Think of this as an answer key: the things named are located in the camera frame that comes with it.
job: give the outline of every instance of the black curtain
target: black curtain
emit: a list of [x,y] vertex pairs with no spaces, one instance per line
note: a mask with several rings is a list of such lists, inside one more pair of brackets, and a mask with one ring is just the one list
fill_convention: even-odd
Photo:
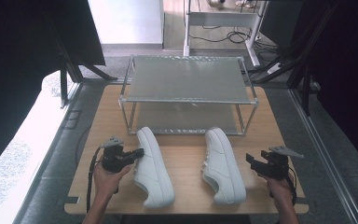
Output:
[[43,78],[61,68],[56,40],[70,57],[104,65],[87,0],[0,0],[0,155],[33,106]]
[[322,88],[318,99],[358,150],[358,2],[340,1],[310,67]]

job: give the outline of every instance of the wire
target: wire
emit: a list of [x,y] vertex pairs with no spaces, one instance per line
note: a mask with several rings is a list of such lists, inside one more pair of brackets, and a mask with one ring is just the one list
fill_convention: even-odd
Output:
[[79,153],[80,140],[84,137],[84,135],[90,128],[91,128],[91,125],[83,131],[83,133],[80,135],[79,139],[77,140],[76,148],[75,148],[75,166],[76,167],[78,166],[77,157],[78,157],[78,153]]
[[91,163],[89,164],[89,182],[87,185],[87,201],[86,201],[86,213],[90,210],[90,200],[91,200],[91,188],[92,188],[92,174],[94,173],[95,162],[97,161],[98,153],[100,152],[101,147],[98,147],[95,150],[94,156],[92,157]]

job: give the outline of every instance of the shoe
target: shoe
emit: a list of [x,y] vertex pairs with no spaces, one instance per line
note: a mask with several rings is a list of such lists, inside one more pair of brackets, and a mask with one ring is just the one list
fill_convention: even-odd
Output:
[[139,147],[144,149],[144,156],[135,165],[134,181],[148,194],[144,206],[159,208],[172,204],[175,195],[156,137],[148,127],[143,127],[136,135]]
[[207,156],[202,178],[213,188],[214,202],[234,204],[245,201],[246,189],[227,136],[220,128],[212,128],[206,132],[205,139]]

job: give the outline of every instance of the hand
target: hand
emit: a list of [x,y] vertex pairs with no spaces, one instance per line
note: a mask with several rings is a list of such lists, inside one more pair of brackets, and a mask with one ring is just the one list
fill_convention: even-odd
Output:
[[292,191],[286,179],[277,180],[264,175],[259,176],[267,180],[268,189],[274,197],[274,203],[277,208],[282,203],[292,203]]
[[113,174],[105,171],[102,164],[98,162],[94,167],[95,198],[83,224],[101,223],[112,195],[118,188],[121,178],[131,170],[131,166],[125,166],[120,173]]
[[104,196],[110,200],[118,188],[121,178],[131,170],[131,166],[125,166],[119,173],[111,173],[98,162],[94,168],[94,184],[96,195]]
[[259,176],[267,180],[269,191],[274,197],[275,207],[278,209],[281,224],[297,224],[299,223],[296,210],[292,204],[292,191],[286,179],[276,180],[261,174]]

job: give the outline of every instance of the wooden tabletop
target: wooden tabletop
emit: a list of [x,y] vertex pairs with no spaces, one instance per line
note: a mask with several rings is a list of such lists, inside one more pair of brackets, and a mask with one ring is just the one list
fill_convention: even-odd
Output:
[[[69,197],[77,197],[77,203],[67,203],[65,211],[69,214],[86,213],[86,195],[88,172],[91,158],[97,147],[111,136],[124,140],[124,151],[138,148],[138,138],[128,134],[122,111],[118,104],[121,86],[107,86],[89,131],[85,148],[78,164]],[[269,197],[266,181],[258,177],[245,160],[246,153],[256,160],[265,162],[260,156],[261,150],[283,146],[284,142],[269,101],[262,88],[255,88],[259,106],[255,111],[250,128],[245,136],[229,136],[237,164],[246,187],[246,200],[237,205],[216,205],[213,203],[214,191],[202,179],[201,167],[206,155],[205,136],[157,134],[156,138],[161,154],[170,175],[175,192],[175,202],[159,209],[145,209],[143,202],[147,194],[133,181],[133,171],[123,177],[119,193],[108,204],[108,214],[266,214],[278,213],[273,200]],[[92,187],[91,201],[95,188]],[[297,197],[305,198],[303,189],[297,180]],[[298,214],[309,210],[307,204],[297,203]]]

